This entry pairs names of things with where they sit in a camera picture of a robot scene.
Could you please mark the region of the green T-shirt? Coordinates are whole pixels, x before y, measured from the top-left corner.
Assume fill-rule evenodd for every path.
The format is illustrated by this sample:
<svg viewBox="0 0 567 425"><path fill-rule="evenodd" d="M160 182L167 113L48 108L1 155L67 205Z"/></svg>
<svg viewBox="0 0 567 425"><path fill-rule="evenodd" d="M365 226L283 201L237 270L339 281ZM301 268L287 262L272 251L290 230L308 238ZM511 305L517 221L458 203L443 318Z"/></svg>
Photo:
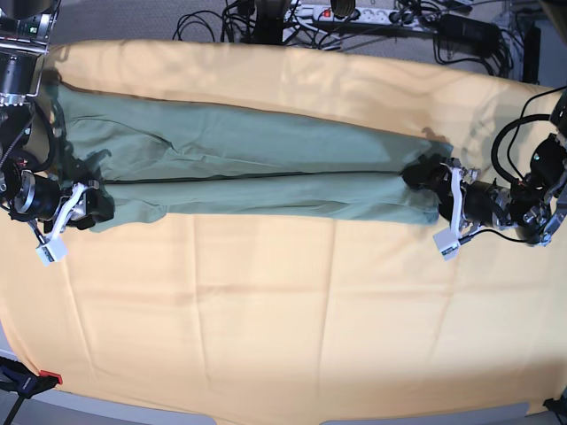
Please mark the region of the green T-shirt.
<svg viewBox="0 0 567 425"><path fill-rule="evenodd" d="M114 216L98 232L169 214L259 214L430 225L438 199L402 179L448 143L220 104L51 85L66 175L89 171Z"/></svg>

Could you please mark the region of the black power adapter brick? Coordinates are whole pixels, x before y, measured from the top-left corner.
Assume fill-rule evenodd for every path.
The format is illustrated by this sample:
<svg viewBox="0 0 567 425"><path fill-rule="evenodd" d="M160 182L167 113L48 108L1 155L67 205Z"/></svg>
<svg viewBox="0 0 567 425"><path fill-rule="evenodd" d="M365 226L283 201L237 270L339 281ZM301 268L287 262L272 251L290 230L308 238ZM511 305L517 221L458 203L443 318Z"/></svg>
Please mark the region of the black power adapter brick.
<svg viewBox="0 0 567 425"><path fill-rule="evenodd" d="M495 24L461 16L443 15L438 23L440 36L478 50L495 49L501 36L501 31Z"/></svg>

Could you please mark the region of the yellow table cloth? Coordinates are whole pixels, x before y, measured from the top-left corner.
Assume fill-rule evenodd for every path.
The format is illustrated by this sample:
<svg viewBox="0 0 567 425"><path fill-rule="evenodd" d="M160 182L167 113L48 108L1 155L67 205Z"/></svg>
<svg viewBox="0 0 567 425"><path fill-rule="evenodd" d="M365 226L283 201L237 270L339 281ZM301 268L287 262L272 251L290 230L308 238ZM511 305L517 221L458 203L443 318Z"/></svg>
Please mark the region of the yellow table cloth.
<svg viewBox="0 0 567 425"><path fill-rule="evenodd" d="M93 92L291 112L451 143L489 144L541 86L444 66L259 45L91 41L52 49ZM566 385L566 233L545 248L481 235L456 259L432 228L276 216L172 215L65 232L44 266L1 220L1 324L60 394L319 424L528 403Z"/></svg>

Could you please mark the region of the black box right background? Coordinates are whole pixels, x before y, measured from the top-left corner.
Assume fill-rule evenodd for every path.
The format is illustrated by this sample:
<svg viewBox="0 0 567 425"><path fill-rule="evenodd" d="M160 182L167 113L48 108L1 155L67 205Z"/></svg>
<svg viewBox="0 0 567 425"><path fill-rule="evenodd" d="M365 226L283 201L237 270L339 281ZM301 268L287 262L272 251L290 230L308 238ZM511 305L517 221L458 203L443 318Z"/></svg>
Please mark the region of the black box right background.
<svg viewBox="0 0 567 425"><path fill-rule="evenodd" d="M541 31L532 24L524 35L522 82L539 84Z"/></svg>

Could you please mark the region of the blue red clamp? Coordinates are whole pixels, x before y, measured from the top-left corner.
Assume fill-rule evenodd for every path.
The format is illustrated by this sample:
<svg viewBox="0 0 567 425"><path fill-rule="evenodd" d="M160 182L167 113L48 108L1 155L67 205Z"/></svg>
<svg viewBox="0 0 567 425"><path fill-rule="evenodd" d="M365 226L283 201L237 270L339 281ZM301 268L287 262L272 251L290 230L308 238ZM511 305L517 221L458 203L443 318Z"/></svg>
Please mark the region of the blue red clamp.
<svg viewBox="0 0 567 425"><path fill-rule="evenodd" d="M16 401L4 420L4 425L13 423L25 400L63 383L59 374L45 370L36 374L23 363L4 357L1 358L1 376L4 377L4 380L1 381L1 390L17 394Z"/></svg>

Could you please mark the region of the white power strip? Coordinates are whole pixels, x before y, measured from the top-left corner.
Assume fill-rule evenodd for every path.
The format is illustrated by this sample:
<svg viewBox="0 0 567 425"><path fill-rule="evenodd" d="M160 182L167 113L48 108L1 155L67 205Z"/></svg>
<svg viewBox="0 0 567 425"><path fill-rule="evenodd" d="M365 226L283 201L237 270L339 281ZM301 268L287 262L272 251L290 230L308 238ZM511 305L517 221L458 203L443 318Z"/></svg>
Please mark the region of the white power strip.
<svg viewBox="0 0 567 425"><path fill-rule="evenodd" d="M357 6L350 17L340 18L333 13L330 5L299 4L294 16L317 27L385 27L400 24L413 28L419 24L411 12L365 6Z"/></svg>

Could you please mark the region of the black clamp right corner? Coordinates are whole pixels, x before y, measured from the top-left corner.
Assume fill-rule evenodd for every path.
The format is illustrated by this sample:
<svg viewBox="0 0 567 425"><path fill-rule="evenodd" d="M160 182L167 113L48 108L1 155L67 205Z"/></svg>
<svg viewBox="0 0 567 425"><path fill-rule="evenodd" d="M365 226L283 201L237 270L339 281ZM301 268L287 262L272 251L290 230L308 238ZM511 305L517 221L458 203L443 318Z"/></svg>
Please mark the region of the black clamp right corner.
<svg viewBox="0 0 567 425"><path fill-rule="evenodd" d="M546 399L543 402L543 406L552 413L567 417L567 399L564 396L561 396L559 399Z"/></svg>

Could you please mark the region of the black table leg post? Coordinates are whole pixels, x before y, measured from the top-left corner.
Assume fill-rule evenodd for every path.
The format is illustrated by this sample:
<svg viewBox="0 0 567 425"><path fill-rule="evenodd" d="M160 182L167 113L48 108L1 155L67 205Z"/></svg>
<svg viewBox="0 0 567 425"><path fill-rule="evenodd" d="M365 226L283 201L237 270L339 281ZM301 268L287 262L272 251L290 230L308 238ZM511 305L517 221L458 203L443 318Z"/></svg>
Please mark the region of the black table leg post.
<svg viewBox="0 0 567 425"><path fill-rule="evenodd" d="M256 23L252 32L254 44L281 45L284 30L284 14L288 1L256 0Z"/></svg>

